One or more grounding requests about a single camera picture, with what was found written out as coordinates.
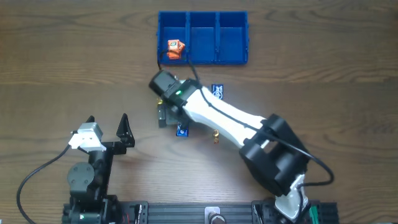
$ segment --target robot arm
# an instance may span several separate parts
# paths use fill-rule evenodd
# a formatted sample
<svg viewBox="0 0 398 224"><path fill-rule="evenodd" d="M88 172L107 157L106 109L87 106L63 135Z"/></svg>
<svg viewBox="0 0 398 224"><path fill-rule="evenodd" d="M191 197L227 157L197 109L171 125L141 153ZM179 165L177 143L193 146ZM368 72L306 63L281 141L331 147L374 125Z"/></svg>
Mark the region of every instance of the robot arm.
<svg viewBox="0 0 398 224"><path fill-rule="evenodd" d="M271 152L264 151L264 147L271 140L266 136L272 135L307 152L284 119L275 114L265 119L245 113L217 99L197 81L188 79L180 82L165 70L160 70L155 75L149 87L170 106L175 117L188 118L212 129L218 129L222 135L235 143L252 176L276 196L276 209L293 223L299 219L299 208L307 208L308 198L303 189L298 189L297 186L303 183L308 158L280 143L276 144ZM247 128L210 107L200 89L206 100L215 108L258 131Z"/></svg>

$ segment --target blue tray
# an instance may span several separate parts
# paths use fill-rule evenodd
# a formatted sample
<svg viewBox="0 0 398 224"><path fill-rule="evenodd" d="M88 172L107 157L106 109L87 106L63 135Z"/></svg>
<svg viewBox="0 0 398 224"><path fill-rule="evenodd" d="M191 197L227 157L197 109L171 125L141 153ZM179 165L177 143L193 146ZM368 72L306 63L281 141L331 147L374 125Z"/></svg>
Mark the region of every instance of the blue tray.
<svg viewBox="0 0 398 224"><path fill-rule="evenodd" d="M182 59L162 64L239 65L248 62L248 13L160 11L157 27L157 56L167 49L167 41L178 39L185 44Z"/></svg>

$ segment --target wooden table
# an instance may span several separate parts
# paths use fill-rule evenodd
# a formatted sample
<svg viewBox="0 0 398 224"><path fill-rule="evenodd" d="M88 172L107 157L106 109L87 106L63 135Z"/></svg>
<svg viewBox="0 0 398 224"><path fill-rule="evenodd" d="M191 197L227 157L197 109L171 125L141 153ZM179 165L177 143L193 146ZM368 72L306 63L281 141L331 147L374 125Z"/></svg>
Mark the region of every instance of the wooden table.
<svg viewBox="0 0 398 224"><path fill-rule="evenodd" d="M2 1L0 2L0 219L26 223L21 180L55 157L70 131L94 115L104 140L127 113L136 147L114 158L109 193L150 202L250 202L271 196L238 150L212 130L188 139L159 129L156 96L159 10L249 13L249 62L202 66L203 83L224 83L225 101L284 117L335 172L312 199L338 202L341 223L398 222L398 6L394 1ZM192 77L187 67L170 68ZM36 174L22 204L37 223L60 223L66 176L80 151ZM307 181L327 178L313 162Z"/></svg>

